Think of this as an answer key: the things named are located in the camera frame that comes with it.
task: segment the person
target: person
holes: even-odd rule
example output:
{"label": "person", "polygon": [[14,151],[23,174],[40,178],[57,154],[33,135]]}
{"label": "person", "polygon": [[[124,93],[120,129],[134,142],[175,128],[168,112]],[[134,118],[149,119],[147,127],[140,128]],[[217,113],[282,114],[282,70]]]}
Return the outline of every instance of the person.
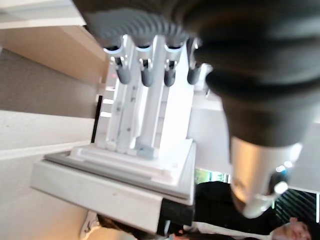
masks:
{"label": "person", "polygon": [[318,224],[292,217],[289,223],[281,225],[272,208],[254,219],[244,217],[233,204],[230,185],[220,181],[196,186],[191,227],[172,224],[170,228],[176,240],[320,239]]}
{"label": "person", "polygon": [[291,217],[290,222],[274,229],[270,234],[241,232],[223,227],[213,226],[204,222],[194,222],[192,228],[174,240],[315,240],[308,226]]}

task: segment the silver metal part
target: silver metal part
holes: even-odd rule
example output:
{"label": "silver metal part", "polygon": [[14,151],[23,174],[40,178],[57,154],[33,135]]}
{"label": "silver metal part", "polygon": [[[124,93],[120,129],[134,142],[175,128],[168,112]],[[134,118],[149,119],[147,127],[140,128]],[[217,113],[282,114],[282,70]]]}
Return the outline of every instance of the silver metal part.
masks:
{"label": "silver metal part", "polygon": [[166,71],[175,70],[181,56],[182,47],[179,48],[170,48],[167,45],[164,45],[166,52],[164,68]]}
{"label": "silver metal part", "polygon": [[121,46],[116,50],[109,50],[107,48],[104,48],[103,50],[109,55],[110,60],[113,62],[116,70],[128,66],[128,55],[126,54],[123,41],[121,42]]}
{"label": "silver metal part", "polygon": [[274,174],[287,174],[298,160],[302,145],[283,147],[259,146],[237,137],[231,140],[233,166],[231,189],[244,205],[241,210],[247,218],[256,218],[285,190],[288,184],[279,180],[271,185]]}
{"label": "silver metal part", "polygon": [[190,58],[189,58],[189,68],[192,70],[196,68],[196,60],[195,60],[194,51],[197,50],[198,47],[199,47],[199,40],[198,40],[198,38],[195,38],[192,43],[191,53],[190,53]]}

